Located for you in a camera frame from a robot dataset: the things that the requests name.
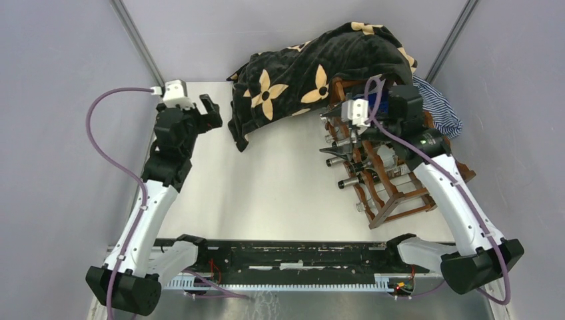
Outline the clear bottle black cap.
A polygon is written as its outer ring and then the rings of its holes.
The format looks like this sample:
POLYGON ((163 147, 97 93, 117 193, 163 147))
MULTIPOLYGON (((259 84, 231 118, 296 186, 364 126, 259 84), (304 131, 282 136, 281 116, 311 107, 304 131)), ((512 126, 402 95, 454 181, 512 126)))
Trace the clear bottle black cap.
POLYGON ((394 150, 386 145, 382 145, 377 150, 386 174, 389 177, 399 177, 410 173, 408 165, 398 158, 394 150))

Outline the green wine bottle back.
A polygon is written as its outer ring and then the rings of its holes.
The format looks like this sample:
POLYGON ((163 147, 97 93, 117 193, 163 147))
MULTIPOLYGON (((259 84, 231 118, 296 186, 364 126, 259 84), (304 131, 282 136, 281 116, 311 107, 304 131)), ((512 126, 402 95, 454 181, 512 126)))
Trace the green wine bottle back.
POLYGON ((331 143, 332 147, 343 147, 345 145, 354 145, 357 142, 356 138, 344 138, 341 140, 336 140, 331 143))

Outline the blue liquid square bottle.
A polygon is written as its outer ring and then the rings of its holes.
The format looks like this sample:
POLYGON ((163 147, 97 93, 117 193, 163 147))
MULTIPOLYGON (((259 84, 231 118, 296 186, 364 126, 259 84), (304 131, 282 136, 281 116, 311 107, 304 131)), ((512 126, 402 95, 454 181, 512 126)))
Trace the blue liquid square bottle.
MULTIPOLYGON (((362 93, 356 94, 352 96, 354 99, 364 99, 364 95, 362 93)), ((372 105, 376 100, 376 93, 370 93, 368 96, 368 101, 372 105)), ((378 113, 388 113, 388 91, 384 91, 382 93, 380 103, 378 106, 378 113)))

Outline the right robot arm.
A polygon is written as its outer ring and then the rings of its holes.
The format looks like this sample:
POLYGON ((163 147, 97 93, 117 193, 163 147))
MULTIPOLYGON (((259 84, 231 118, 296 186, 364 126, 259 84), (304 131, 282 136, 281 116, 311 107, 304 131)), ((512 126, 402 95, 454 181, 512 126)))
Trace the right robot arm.
POLYGON ((346 145, 327 153, 347 158, 355 143, 384 142, 408 166, 435 201, 454 237, 454 245, 426 241, 413 234, 388 242, 385 264, 394 272, 417 265, 442 275, 458 294, 477 290, 501 279, 509 286, 509 271, 524 254, 517 239, 507 239, 489 220, 473 197, 442 133, 426 125, 423 100, 412 85, 398 85, 386 94, 337 103, 324 113, 339 117, 350 129, 346 145))

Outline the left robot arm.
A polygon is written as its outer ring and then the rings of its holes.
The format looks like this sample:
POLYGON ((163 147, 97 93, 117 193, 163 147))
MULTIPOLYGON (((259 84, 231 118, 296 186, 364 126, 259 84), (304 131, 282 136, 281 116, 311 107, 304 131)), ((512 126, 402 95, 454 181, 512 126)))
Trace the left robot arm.
POLYGON ((199 99, 206 112, 195 105, 183 109, 165 98, 157 106, 152 144, 142 175, 138 176, 114 159, 97 144, 91 130, 94 108, 102 99, 128 88, 110 90, 90 106, 87 135, 95 150, 110 164, 132 177, 139 187, 137 200, 116 245, 100 267, 89 268, 86 281, 98 302, 106 307, 107 318, 116 310, 134 317, 150 315, 156 308, 163 287, 189 267, 202 271, 209 264, 209 253, 201 249, 205 239, 181 235, 173 246, 151 259, 151 252, 164 218, 179 195, 191 170, 191 157, 200 134, 222 126, 219 105, 209 95, 199 99))

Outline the clear glass bottle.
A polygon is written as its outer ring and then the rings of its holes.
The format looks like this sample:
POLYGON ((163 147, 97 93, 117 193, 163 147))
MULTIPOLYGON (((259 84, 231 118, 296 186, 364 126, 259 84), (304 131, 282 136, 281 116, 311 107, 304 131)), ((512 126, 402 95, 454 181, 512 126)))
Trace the clear glass bottle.
MULTIPOLYGON (((366 185, 357 185, 354 186, 353 189, 357 193, 358 193, 358 189, 360 189, 364 193, 364 198, 366 199, 368 208, 373 213, 376 213, 378 202, 373 199, 372 195, 369 193, 368 189, 366 188, 366 185)), ((380 198, 380 200, 383 203, 386 203, 390 197, 384 190, 384 187, 382 185, 379 185, 375 189, 376 189, 376 194, 380 198)), ((410 183, 401 184, 397 187, 397 189, 405 194, 410 193, 411 191, 416 191, 416 187, 410 183)), ((361 203, 362 197, 359 194, 357 195, 357 197, 358 197, 358 201, 356 203, 356 209, 357 211, 361 212, 364 210, 364 205, 361 203)), ((419 210, 427 211, 426 203, 424 202, 422 197, 415 197, 408 200, 402 200, 398 204, 398 206, 392 210, 391 215, 400 215, 401 213, 406 213, 409 211, 414 211, 418 213, 419 210)))

